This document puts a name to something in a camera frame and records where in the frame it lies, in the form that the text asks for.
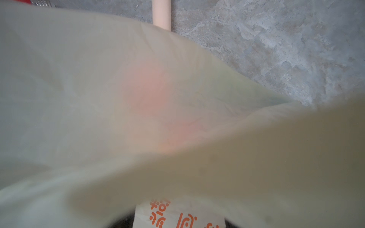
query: pink pipe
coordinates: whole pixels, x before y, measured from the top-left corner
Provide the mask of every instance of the pink pipe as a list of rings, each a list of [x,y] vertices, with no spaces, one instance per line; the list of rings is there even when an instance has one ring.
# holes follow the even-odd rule
[[[171,0],[152,0],[153,24],[171,31]]]

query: gray concrete surface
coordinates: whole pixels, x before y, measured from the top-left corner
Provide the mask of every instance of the gray concrete surface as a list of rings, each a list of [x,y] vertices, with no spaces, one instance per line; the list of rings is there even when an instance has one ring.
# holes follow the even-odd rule
[[[151,23],[151,0],[51,0]],[[304,105],[365,92],[363,0],[172,0],[173,31]]]

